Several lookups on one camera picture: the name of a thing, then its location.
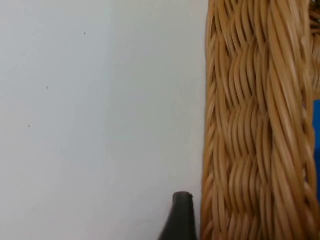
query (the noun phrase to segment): blue object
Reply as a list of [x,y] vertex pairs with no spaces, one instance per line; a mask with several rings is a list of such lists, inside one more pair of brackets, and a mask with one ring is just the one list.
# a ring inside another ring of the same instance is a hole
[[318,180],[318,200],[320,201],[320,100],[314,101],[313,109],[313,127],[315,131],[315,151],[314,159],[316,166],[316,174]]

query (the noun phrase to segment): white wall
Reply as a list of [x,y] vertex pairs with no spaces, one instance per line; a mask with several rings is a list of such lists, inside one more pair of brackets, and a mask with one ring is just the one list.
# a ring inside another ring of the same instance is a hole
[[200,222],[207,0],[0,1],[0,239]]

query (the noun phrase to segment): woven rattan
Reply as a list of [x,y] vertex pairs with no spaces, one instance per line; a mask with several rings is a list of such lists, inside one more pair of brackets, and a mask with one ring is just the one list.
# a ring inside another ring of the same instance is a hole
[[319,239],[319,19],[307,0],[209,0],[202,240]]

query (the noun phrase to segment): black plastic object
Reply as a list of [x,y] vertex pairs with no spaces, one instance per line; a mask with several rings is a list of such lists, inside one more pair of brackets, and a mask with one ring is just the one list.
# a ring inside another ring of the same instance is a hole
[[173,204],[158,240],[197,240],[194,202],[185,191],[173,195]]

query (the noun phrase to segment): tan wicker strand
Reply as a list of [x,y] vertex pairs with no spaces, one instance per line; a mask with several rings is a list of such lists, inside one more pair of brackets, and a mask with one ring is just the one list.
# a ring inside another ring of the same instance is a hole
[[209,0],[202,240],[319,239],[320,11],[309,9]]

